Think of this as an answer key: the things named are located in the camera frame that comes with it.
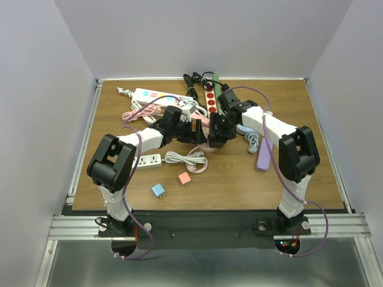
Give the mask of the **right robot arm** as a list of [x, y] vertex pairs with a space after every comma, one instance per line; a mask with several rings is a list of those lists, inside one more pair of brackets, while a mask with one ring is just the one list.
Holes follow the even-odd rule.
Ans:
[[224, 91], [217, 102], [223, 113], [210, 116], [210, 147], [221, 148], [234, 139], [236, 126], [240, 124], [265, 138], [270, 155], [273, 154], [272, 145], [278, 148], [278, 158], [272, 157], [271, 161], [284, 189], [275, 226], [278, 231], [289, 233], [303, 217], [306, 189], [320, 163], [312, 130], [307, 126], [287, 124], [252, 100], [240, 101], [231, 88]]

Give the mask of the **black cube socket adapter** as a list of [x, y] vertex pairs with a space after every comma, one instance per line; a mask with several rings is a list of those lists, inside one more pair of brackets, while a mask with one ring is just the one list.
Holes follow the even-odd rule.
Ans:
[[208, 136], [208, 144], [210, 148], [222, 148], [227, 143], [225, 137], [210, 133]]

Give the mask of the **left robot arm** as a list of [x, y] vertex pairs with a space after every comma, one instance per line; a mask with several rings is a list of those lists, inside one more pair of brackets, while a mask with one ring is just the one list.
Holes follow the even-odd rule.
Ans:
[[108, 219], [99, 226], [121, 236], [133, 230], [132, 208], [124, 202], [129, 184], [143, 152], [159, 149], [176, 139], [182, 143], [204, 144], [203, 121], [193, 120], [176, 106], [165, 109], [163, 117], [141, 131], [127, 136], [105, 135], [100, 141], [88, 167], [87, 175], [99, 188], [107, 207]]

